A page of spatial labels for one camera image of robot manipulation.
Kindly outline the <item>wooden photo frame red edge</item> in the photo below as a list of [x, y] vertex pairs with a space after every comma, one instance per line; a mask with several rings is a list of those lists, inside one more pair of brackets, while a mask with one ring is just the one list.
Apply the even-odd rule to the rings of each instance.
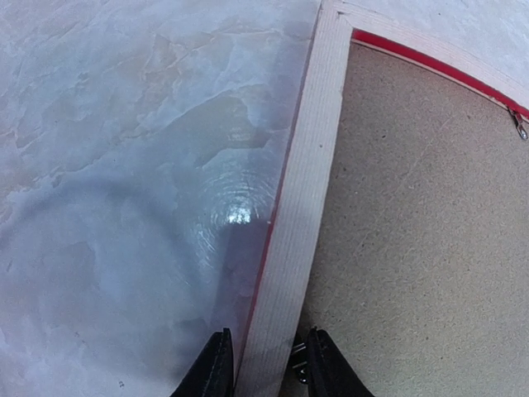
[[528, 115], [526, 2], [323, 2], [236, 377], [239, 396], [279, 393], [317, 246], [351, 42]]

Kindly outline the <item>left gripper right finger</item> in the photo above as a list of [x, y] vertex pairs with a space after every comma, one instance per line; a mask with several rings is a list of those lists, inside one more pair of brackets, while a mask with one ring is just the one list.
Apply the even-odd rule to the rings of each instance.
[[318, 328], [307, 335], [307, 387], [315, 397], [374, 397], [328, 332]]

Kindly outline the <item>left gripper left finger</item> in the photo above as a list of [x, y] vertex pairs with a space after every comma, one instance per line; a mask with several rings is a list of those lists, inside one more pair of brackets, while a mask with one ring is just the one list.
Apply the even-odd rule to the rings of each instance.
[[232, 397], [234, 354], [231, 330], [214, 332], [170, 397]]

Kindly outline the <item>brown backing board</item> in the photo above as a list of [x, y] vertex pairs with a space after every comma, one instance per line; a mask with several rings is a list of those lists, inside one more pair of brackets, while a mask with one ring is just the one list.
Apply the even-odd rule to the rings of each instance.
[[528, 393], [528, 144], [507, 111], [352, 45], [300, 333], [377, 396]]

